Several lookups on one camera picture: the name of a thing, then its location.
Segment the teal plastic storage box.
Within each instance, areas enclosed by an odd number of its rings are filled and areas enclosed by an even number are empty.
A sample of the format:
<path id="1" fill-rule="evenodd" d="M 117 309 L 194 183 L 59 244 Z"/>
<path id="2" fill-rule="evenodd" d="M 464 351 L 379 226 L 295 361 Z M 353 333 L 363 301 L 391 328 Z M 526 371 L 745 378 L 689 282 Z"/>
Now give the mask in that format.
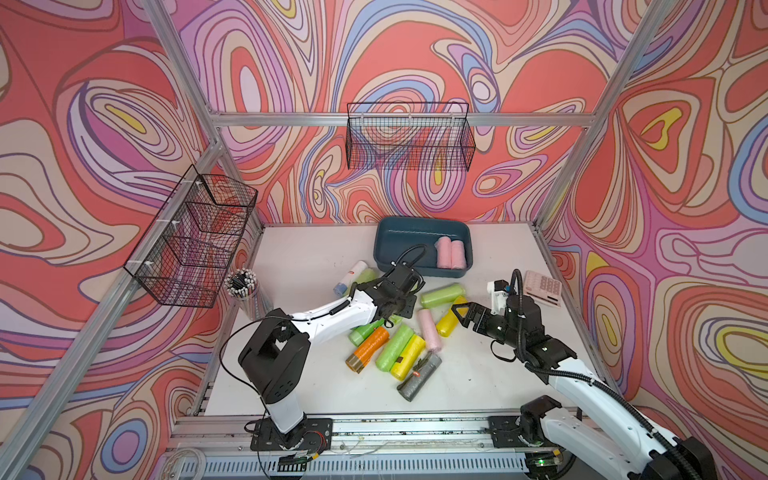
<path id="1" fill-rule="evenodd" d="M 449 238 L 461 241 L 466 266 L 453 269 L 438 267 L 437 242 Z M 473 266 L 472 239 L 469 227 L 454 220 L 392 216 L 379 221 L 374 240 L 373 259 L 382 272 L 391 267 L 403 253 L 405 260 L 414 261 L 414 268 L 424 277 L 461 278 Z"/>

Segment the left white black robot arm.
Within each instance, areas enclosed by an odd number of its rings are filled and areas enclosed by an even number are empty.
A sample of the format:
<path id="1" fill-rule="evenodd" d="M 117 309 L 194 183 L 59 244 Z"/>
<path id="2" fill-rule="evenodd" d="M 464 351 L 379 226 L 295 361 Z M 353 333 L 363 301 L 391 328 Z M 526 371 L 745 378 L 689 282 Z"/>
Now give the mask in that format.
<path id="1" fill-rule="evenodd" d="M 332 421 L 309 420 L 294 393 L 310 349 L 359 326 L 412 312 L 424 285 L 415 267 L 400 261 L 322 307 L 294 314 L 274 309 L 261 319 L 238 356 L 266 414 L 256 423 L 251 449 L 326 449 Z"/>

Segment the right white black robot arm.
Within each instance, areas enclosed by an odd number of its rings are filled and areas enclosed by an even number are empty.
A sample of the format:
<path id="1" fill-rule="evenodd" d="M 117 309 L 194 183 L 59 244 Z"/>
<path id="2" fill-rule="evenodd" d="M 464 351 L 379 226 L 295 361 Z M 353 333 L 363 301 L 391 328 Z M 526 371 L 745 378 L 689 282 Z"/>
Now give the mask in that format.
<path id="1" fill-rule="evenodd" d="M 522 442 L 561 446 L 607 479 L 716 478 L 714 456 L 701 441 L 660 426 L 601 381 L 574 350 L 546 333 L 531 297 L 508 298 L 500 314 L 475 302 L 451 310 L 463 327 L 512 347 L 528 372 L 594 423 L 586 425 L 543 395 L 520 408 Z"/>

